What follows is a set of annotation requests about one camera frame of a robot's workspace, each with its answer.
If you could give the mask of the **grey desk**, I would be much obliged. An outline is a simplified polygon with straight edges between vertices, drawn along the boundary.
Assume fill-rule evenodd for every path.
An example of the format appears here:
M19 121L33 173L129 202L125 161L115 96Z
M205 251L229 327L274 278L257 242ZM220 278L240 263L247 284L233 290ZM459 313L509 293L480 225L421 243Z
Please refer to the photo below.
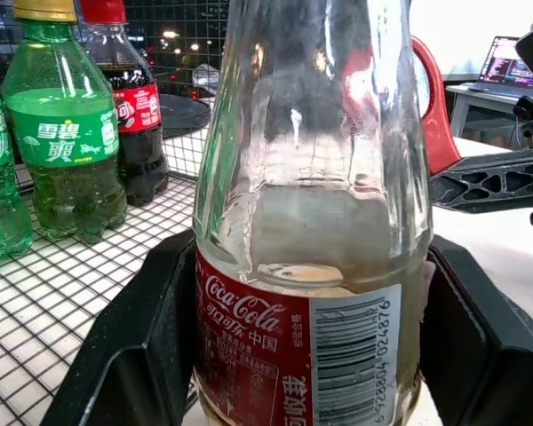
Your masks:
M524 145L513 108L521 96L533 98L533 90L495 86L479 90L473 83L463 83L446 85L445 93L455 138L512 150Z

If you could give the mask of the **black round tray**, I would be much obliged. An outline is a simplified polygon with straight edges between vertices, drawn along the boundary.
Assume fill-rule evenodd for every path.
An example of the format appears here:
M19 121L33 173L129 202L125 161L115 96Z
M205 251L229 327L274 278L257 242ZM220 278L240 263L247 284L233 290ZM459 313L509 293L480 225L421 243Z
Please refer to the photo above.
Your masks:
M163 138L176 138L201 130L211 118L208 104L181 96L160 95Z

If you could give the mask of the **red bottle opener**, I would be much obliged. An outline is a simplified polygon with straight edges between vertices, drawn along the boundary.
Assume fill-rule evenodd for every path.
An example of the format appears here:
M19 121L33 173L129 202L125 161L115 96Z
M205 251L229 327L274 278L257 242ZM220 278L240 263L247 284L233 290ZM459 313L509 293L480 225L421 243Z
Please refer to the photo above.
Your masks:
M411 41L428 83L429 101L422 114L422 124L428 168L434 177L458 163L461 156L451 132L441 70L421 40L412 36Z

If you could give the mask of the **clear glass Coca-Cola bottle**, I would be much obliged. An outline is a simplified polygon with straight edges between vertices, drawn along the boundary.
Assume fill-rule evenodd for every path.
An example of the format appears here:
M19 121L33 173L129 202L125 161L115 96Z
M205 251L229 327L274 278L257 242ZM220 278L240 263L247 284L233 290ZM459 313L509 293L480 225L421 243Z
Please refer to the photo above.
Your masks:
M230 0L199 173L210 426L406 426L432 232L410 0Z

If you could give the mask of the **Coca-Cola plastic bottle red cap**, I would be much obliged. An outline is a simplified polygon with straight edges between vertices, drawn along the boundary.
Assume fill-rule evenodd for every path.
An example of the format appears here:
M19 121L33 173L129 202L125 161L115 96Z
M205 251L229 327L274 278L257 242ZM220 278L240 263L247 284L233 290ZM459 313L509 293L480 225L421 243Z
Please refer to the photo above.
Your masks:
M131 44L123 0L80 0L88 26L85 50L112 87L120 147L118 168L127 201L150 203L168 185L159 90Z

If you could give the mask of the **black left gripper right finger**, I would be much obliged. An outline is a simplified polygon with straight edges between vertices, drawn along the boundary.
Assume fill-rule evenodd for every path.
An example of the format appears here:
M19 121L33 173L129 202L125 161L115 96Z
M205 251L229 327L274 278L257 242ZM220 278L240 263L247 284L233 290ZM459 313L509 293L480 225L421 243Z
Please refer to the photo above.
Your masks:
M440 236L420 366L443 426L533 426L533 320L463 247Z

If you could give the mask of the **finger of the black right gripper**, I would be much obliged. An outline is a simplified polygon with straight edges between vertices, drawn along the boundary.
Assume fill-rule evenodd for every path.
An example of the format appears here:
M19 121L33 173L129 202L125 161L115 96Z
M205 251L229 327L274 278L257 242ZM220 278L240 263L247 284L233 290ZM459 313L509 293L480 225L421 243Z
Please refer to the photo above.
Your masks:
M533 208L533 149L466 157L429 178L429 196L470 214Z

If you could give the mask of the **open laptop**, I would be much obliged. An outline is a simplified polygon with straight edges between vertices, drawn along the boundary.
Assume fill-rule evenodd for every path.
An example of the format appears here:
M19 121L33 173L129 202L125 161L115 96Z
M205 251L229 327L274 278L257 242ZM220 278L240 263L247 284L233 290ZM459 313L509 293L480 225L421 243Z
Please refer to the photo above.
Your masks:
M468 86L476 92L533 98L533 74L515 50L518 37L494 37L478 80Z

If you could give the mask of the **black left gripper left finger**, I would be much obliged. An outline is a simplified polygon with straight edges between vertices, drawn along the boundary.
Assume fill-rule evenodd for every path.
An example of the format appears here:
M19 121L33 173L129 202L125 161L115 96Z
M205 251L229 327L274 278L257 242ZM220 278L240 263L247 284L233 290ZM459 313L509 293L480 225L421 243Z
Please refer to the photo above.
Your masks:
M195 334L187 230L152 248L95 319L40 426L181 426Z

